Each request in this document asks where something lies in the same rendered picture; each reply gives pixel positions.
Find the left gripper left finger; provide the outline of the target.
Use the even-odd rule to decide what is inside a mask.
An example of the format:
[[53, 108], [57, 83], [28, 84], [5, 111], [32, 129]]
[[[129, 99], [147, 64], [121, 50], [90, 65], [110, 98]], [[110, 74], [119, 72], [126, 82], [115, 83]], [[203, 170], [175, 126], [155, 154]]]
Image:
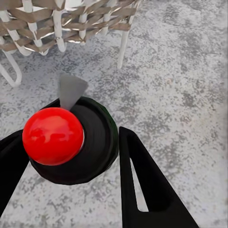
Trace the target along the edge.
[[0, 217], [30, 162], [22, 134], [19, 130], [0, 140]]

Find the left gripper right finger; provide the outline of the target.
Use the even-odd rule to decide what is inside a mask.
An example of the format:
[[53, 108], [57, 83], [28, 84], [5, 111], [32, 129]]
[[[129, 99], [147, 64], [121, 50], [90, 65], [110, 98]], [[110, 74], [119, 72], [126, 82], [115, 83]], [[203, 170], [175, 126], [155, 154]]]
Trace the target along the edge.
[[[138, 135], [119, 127], [123, 228], [199, 228]], [[149, 212], [138, 210], [130, 158]]]

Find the insectifuge atomizer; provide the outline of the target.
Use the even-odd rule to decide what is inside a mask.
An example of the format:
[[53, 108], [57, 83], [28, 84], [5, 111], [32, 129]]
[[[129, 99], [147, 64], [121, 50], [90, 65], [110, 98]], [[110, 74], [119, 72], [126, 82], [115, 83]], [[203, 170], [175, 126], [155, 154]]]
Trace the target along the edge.
[[26, 123], [22, 141], [31, 165], [55, 184], [88, 183], [119, 156], [119, 129], [106, 107], [81, 96], [89, 84], [57, 76], [59, 96]]

